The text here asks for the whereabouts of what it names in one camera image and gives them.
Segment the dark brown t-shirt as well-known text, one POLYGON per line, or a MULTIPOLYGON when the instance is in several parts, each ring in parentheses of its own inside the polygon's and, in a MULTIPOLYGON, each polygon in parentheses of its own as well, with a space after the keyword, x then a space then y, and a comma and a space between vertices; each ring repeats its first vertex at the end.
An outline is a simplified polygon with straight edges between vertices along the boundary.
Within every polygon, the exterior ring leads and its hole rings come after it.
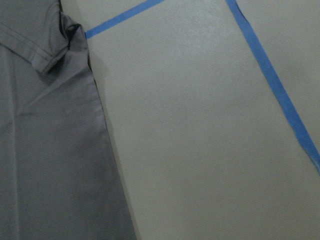
POLYGON ((136 238, 85 33, 58 0, 0 3, 0 237, 136 238))

